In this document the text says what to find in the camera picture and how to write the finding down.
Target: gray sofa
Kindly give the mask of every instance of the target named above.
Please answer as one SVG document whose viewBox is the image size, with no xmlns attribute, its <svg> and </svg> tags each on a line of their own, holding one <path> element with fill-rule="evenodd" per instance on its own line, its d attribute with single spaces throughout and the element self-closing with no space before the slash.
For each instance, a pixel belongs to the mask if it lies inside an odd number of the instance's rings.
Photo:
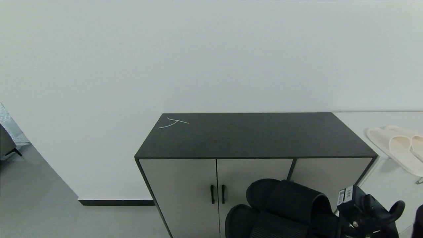
<svg viewBox="0 0 423 238">
<path fill-rule="evenodd" d="M 16 149 L 16 144 L 9 133 L 7 133 L 6 129 L 0 124 L 0 158 L 12 152 L 22 156 L 18 149 Z"/>
</svg>

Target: black cabinet top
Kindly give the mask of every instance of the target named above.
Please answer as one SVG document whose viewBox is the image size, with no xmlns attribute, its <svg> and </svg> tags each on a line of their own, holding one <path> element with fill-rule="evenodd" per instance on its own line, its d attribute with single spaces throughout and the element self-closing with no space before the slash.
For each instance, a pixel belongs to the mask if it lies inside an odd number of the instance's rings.
<svg viewBox="0 0 423 238">
<path fill-rule="evenodd" d="M 377 154 L 332 113 L 164 113 L 135 155 L 136 159 L 355 157 Z"/>
</svg>

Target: chair leg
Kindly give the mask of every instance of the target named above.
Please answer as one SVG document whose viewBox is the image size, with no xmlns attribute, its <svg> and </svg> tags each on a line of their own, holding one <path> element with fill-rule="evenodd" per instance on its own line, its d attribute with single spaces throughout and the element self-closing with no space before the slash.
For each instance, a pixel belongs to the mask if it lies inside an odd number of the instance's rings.
<svg viewBox="0 0 423 238">
<path fill-rule="evenodd" d="M 14 148 L 12 151 L 17 153 L 19 156 L 22 156 L 21 152 L 19 152 L 18 149 Z"/>
<path fill-rule="evenodd" d="M 7 152 L 7 154 L 5 154 L 4 156 L 6 156 L 6 155 L 10 155 L 12 152 L 13 152 L 13 150 L 11 150 L 11 151 Z"/>
</svg>

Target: white string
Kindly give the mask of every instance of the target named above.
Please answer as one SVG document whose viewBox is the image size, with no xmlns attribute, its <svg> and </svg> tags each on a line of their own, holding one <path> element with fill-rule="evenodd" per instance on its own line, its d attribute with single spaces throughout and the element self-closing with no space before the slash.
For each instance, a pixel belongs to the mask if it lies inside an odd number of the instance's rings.
<svg viewBox="0 0 423 238">
<path fill-rule="evenodd" d="M 168 119 L 171 120 L 171 121 L 175 121 L 175 122 L 172 123 L 172 124 L 170 124 L 170 125 L 164 126 L 164 127 L 158 127 L 158 129 L 162 129 L 162 128 L 166 128 L 166 127 L 169 127 L 169 126 L 173 126 L 174 124 L 176 124 L 178 122 L 183 122 L 183 123 L 189 124 L 188 122 L 184 122 L 184 121 L 180 121 L 180 120 L 175 120 L 175 119 L 170 119 L 169 117 L 168 117 Z"/>
</svg>

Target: chair backrest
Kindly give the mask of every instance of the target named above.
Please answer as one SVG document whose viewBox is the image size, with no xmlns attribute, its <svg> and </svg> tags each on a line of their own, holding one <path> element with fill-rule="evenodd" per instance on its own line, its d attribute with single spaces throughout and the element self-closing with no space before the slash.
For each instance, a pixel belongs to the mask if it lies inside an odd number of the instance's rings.
<svg viewBox="0 0 423 238">
<path fill-rule="evenodd" d="M 0 158 L 14 148 L 16 148 L 15 142 L 6 129 L 0 124 Z"/>
</svg>

